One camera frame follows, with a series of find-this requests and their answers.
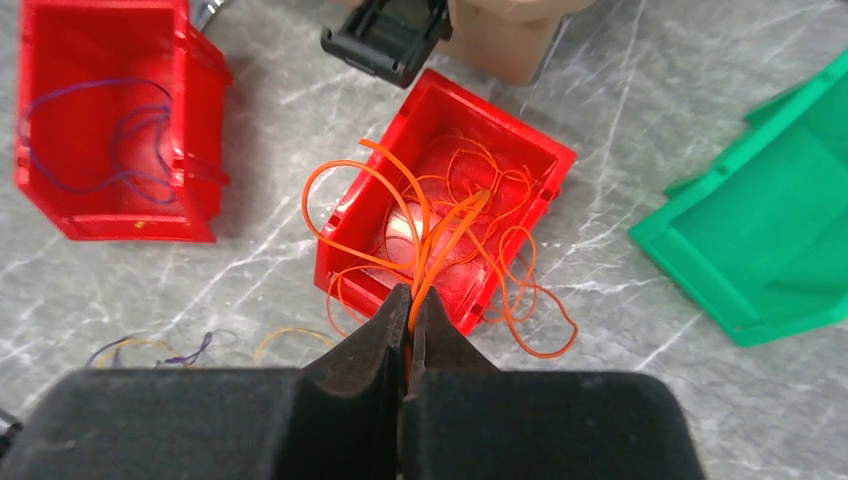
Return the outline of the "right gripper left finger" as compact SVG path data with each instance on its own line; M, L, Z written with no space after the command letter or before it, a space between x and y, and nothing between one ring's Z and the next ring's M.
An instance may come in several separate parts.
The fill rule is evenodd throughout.
M393 479L405 393L410 287L305 369L301 455L308 479Z

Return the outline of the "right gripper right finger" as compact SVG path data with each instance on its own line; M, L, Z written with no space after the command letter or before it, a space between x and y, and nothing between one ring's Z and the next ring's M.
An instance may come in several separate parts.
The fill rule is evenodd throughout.
M405 343L405 403L444 396L454 403L478 400L485 382L499 372L455 327L435 288L424 293L410 317Z

